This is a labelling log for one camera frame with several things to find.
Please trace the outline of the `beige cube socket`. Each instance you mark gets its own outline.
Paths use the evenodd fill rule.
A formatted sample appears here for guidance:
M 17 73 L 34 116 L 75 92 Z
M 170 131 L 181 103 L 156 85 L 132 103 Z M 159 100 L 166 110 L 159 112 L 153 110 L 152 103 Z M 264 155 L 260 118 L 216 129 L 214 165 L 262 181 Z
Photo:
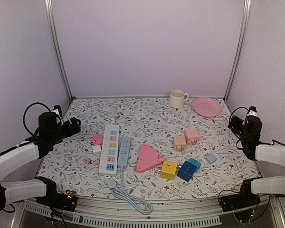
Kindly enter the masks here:
M 173 150 L 176 152 L 182 152 L 186 149 L 186 138 L 183 135 L 176 135 L 173 138 Z

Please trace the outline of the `dark blue cube socket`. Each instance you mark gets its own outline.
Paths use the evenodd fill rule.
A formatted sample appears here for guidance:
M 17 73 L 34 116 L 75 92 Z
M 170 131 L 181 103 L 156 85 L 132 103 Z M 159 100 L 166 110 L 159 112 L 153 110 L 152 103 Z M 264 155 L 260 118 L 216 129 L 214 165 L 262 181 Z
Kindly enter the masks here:
M 195 159 L 188 159 L 183 163 L 183 165 L 179 168 L 177 176 L 182 180 L 189 182 L 192 178 L 193 174 L 196 173 L 201 167 L 201 163 Z

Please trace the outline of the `white power strip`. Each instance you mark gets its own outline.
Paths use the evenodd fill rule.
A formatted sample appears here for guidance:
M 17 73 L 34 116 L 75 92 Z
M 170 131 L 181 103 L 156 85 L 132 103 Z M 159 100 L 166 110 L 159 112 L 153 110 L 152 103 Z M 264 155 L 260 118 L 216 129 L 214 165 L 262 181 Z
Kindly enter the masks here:
M 98 173 L 101 176 L 117 175 L 117 157 L 120 127 L 114 118 L 105 125 Z

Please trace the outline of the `small light blue adapter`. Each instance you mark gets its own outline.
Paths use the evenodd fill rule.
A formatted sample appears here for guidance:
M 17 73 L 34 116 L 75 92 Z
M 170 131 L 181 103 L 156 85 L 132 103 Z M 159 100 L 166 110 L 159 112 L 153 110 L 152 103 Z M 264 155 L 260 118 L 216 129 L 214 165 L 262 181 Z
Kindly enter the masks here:
M 214 154 L 210 153 L 205 157 L 205 160 L 208 164 L 213 164 L 214 162 L 216 162 L 217 157 Z

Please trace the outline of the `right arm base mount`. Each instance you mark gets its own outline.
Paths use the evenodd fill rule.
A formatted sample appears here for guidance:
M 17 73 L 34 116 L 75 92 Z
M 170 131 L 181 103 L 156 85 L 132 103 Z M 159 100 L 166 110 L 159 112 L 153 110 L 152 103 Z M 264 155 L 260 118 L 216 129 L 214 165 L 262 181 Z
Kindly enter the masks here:
M 260 196 L 253 194 L 251 190 L 251 183 L 256 179 L 257 178 L 244 180 L 239 192 L 236 194 L 218 197 L 218 203 L 222 207 L 223 212 L 258 205 L 261 202 Z

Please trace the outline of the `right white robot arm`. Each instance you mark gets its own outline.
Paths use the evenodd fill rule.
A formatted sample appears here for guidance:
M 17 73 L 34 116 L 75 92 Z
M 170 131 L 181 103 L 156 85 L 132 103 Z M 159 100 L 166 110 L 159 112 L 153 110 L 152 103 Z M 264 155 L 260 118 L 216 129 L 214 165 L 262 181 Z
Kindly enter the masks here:
M 242 182 L 236 203 L 246 207 L 260 194 L 285 197 L 285 144 L 276 140 L 261 142 L 262 122 L 255 115 L 248 115 L 244 120 L 233 115 L 228 128 L 238 138 L 244 155 L 260 166 L 262 175 Z

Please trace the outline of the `pink power strip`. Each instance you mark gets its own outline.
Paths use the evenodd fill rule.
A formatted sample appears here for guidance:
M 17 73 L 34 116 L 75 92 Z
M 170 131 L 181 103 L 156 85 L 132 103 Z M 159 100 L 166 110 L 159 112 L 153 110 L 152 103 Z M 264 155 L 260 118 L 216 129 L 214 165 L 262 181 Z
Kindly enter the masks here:
M 142 144 L 137 163 L 137 172 L 143 173 L 162 165 L 165 158 L 147 144 Z

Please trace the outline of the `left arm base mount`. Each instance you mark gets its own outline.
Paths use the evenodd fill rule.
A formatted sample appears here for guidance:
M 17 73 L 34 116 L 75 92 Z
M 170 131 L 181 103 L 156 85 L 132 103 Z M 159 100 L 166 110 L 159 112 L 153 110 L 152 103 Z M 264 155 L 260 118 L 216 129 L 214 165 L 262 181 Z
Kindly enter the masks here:
M 50 208 L 74 212 L 77 206 L 78 197 L 69 190 L 64 193 L 47 194 L 44 197 L 37 197 L 36 202 Z

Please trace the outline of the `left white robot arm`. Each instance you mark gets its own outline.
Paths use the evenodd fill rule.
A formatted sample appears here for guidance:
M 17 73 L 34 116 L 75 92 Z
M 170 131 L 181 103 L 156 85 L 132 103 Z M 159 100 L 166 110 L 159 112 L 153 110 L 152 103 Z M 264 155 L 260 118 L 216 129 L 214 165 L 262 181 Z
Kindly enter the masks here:
M 50 208 L 75 211 L 77 197 L 71 191 L 59 193 L 55 181 L 29 171 L 29 165 L 44 158 L 55 145 L 81 131 L 81 121 L 61 121 L 56 112 L 38 117 L 38 127 L 22 143 L 0 153 L 0 211 L 14 202 L 36 198 Z

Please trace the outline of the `pink cube socket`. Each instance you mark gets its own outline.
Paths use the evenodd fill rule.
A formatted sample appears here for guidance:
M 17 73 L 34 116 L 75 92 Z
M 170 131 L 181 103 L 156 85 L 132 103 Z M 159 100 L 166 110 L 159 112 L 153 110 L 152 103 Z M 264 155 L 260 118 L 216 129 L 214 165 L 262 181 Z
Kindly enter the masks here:
M 199 134 L 196 129 L 185 130 L 185 139 L 187 145 L 196 145 L 199 140 Z

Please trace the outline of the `pink plug adapter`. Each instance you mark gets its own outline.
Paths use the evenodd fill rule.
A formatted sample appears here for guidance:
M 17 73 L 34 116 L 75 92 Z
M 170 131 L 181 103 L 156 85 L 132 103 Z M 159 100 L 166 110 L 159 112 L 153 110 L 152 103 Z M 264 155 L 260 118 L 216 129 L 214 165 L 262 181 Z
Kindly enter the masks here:
M 102 145 L 103 144 L 103 137 L 102 135 L 96 135 L 92 137 L 92 143 L 94 146 Z

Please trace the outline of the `yellow cube socket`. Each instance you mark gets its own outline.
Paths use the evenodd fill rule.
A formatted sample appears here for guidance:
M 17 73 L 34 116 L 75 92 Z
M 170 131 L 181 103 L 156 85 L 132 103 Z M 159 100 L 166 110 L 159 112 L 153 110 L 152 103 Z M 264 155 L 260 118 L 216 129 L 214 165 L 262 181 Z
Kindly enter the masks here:
M 164 161 L 162 164 L 160 177 L 173 180 L 177 171 L 178 164 L 171 161 Z

